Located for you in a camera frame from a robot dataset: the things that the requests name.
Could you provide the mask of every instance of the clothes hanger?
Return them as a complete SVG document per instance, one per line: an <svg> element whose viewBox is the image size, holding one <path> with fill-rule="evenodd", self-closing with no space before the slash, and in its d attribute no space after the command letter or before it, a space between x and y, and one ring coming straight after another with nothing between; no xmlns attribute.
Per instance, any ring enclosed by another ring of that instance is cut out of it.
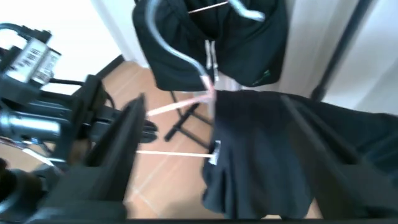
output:
<svg viewBox="0 0 398 224"><path fill-rule="evenodd" d="M156 11L157 8L160 4L161 0L149 0L146 8L146 13L145 13L145 20L148 26L148 29L156 42L159 43L161 47L163 47L166 51L170 52L172 55L179 57L180 59L190 63L192 66L196 68L196 70L199 73L200 79L203 83L203 85L207 89L207 93L202 96L194 97L189 100L183 100L178 103L172 103L167 106L163 106L151 111L147 112L147 116L154 116L157 114L161 114L164 112L168 112L171 110L175 110L177 108L182 108L184 106L192 105L194 103L199 103L202 101L215 101L215 89L213 86L213 83L211 81L210 76L206 73L205 68L196 61L195 59L189 57L186 54L183 54L179 52L178 50L175 50L173 47L171 47L169 44L166 43L166 41L162 38L160 35L159 31L156 28L155 24L155 16L156 16ZM233 9L242 17L248 18L248 19L253 19L255 21L263 21L265 19L265 14L259 11L253 11L253 10L247 10L245 6L241 3L240 0L228 0L228 3L233 7Z"/></svg>

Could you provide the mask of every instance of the black clothing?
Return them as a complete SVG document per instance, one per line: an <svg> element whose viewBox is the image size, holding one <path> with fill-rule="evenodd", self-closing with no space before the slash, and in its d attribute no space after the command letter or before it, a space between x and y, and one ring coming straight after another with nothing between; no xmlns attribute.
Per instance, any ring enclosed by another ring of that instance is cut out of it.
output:
<svg viewBox="0 0 398 224"><path fill-rule="evenodd" d="M219 141L218 159L216 165L211 159L205 160L202 171L207 185L203 204L207 209L226 218L303 218L307 214L313 197L290 145L286 126L292 117L282 95L286 94L217 91L212 139ZM325 142L333 134L339 135L347 146L396 181L395 116L288 96L302 105L299 112Z"/></svg>
<svg viewBox="0 0 398 224"><path fill-rule="evenodd" d="M264 12L264 22L243 18L228 5L188 14L193 9L223 1L164 0L156 14L156 26L169 45L199 61L204 67L208 60L205 41L215 41L218 70L244 86L277 82L287 40L284 1L242 1L248 9ZM157 87L175 91L204 90L197 71L165 51L151 36L144 18L147 2L139 1L132 17Z"/></svg>

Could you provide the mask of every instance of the gray hanger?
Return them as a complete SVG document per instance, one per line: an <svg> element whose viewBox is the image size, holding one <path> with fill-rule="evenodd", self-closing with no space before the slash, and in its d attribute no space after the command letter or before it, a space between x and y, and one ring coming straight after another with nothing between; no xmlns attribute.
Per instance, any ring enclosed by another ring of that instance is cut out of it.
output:
<svg viewBox="0 0 398 224"><path fill-rule="evenodd" d="M161 0L149 0L145 11L145 20L152 36L155 38L156 42L158 42L160 46L162 46L166 51L190 63L198 70L198 73L201 77L205 76L208 77L209 80L211 80L209 75L207 75L205 68L203 68L203 66L198 61L172 48L169 44L166 43L166 41L160 35L155 24L155 15L157 8L160 4L160 1ZM240 0L228 0L228 2L240 16L243 16L248 19L253 19L255 21L263 21L265 19L264 13L253 10L247 10Z"/></svg>

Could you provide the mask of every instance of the tile floor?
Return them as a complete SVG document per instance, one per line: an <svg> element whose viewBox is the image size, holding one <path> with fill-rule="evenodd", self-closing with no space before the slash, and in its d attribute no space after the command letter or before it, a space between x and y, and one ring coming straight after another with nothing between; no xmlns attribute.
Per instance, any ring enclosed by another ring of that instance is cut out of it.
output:
<svg viewBox="0 0 398 224"><path fill-rule="evenodd" d="M120 65L104 79L104 85L118 108L139 93L146 94L148 110L172 102L169 92L156 88L150 70L135 63L125 62ZM189 97L190 94L177 93L180 100ZM207 114L205 105L200 106L197 111L205 116ZM163 136L178 120L176 112L153 116L150 120L158 126L159 138L150 144L142 144L142 150L206 152L180 133L170 142L163 140ZM206 140L211 134L211 127L196 118L188 119L184 127ZM7 159L11 167L24 170L31 170L39 164L22 152L4 146L0 146L0 157ZM205 189L201 178L202 163L203 159L197 157L138 154L125 198L129 218L222 218L220 214L201 205L201 195ZM319 217L315 205L307 217Z"/></svg>

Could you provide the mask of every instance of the clothes rack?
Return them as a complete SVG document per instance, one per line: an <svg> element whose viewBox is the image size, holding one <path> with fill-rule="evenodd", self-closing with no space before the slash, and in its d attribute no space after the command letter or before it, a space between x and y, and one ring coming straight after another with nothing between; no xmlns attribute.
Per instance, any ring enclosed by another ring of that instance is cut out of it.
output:
<svg viewBox="0 0 398 224"><path fill-rule="evenodd" d="M170 94L172 96L173 102L177 103L178 100L175 97L175 93L173 91L170 91ZM199 107L199 103L195 103L194 105L192 105L191 107L189 107L188 110L186 110L186 112L184 112L184 114L182 113L181 109L178 108L177 113L178 116L180 117L180 119L173 125L173 127L170 129L170 131L168 131L168 133L164 136L164 140L166 142L169 142L173 136L175 135L175 133L177 133L177 131L181 132L183 135L185 135L186 137L190 138L192 141L195 141L196 143L198 143L199 145L201 145L202 147L208 149L209 148L209 144L206 143L204 140L200 139L198 136L196 136L195 134L191 133L189 130L186 130L185 128L182 127L182 125L187 121L187 119L191 116L195 117L196 119L199 119L200 121L212 126L213 123L211 121L209 121L209 119L205 118L204 116L197 114L195 112L195 110Z"/></svg>

